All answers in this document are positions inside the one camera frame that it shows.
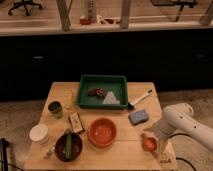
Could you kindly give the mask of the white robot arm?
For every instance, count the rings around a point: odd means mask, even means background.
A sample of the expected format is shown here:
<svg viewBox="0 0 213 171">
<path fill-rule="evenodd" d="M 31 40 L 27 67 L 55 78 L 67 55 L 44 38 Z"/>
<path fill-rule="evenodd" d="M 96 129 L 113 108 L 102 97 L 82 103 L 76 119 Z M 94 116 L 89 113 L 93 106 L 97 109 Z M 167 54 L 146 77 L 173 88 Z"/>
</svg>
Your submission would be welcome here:
<svg viewBox="0 0 213 171">
<path fill-rule="evenodd" d="M 192 118 L 193 108 L 187 103 L 168 105 L 163 108 L 161 118 L 152 125 L 158 139 L 158 154 L 161 155 L 169 138 L 176 129 L 185 131 L 194 140 L 213 152 L 213 129 Z"/>
</svg>

